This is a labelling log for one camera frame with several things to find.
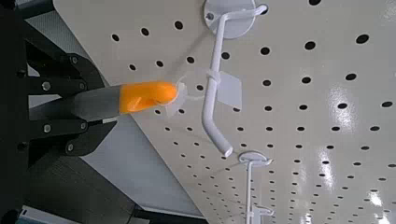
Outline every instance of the orange object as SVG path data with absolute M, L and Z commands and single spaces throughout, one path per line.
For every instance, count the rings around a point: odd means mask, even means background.
M 166 105 L 177 97 L 174 84 L 164 81 L 125 84 L 120 88 L 120 114 Z

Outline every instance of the screw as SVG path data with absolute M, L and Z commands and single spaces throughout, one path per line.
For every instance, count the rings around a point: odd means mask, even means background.
M 44 125 L 44 133 L 49 133 L 50 129 L 51 129 L 51 127 L 49 124 Z
M 17 72 L 17 77 L 26 77 L 26 71 L 25 70 L 20 70 Z
M 74 146 L 73 144 L 70 144 L 69 146 L 67 146 L 67 151 L 73 151 Z
M 49 91 L 50 90 L 50 83 L 48 81 L 43 82 L 41 85 L 44 91 Z
M 80 89 L 82 89 L 82 90 L 85 90 L 85 84 L 84 84 L 84 83 L 82 83 L 82 82 L 81 82 L 81 83 L 79 83 L 79 88 L 80 88 Z
M 72 57 L 71 60 L 72 60 L 73 64 L 78 63 L 78 58 L 77 57 Z

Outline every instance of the white pegboard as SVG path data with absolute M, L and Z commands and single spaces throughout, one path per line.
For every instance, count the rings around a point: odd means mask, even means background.
M 205 74 L 196 71 L 209 67 L 214 44 L 204 3 L 55 6 L 111 85 L 176 82 L 195 72 L 186 83 L 199 96 Z M 243 86 L 242 110 L 217 104 L 215 111 L 235 148 L 229 159 L 203 131 L 202 101 L 188 101 L 171 119 L 160 107 L 134 119 L 210 223 L 242 223 L 246 168 L 237 155 L 247 150 L 274 159 L 253 172 L 253 202 L 276 211 L 267 222 L 395 222 L 396 3 L 261 3 L 268 13 L 224 42 L 221 70 Z

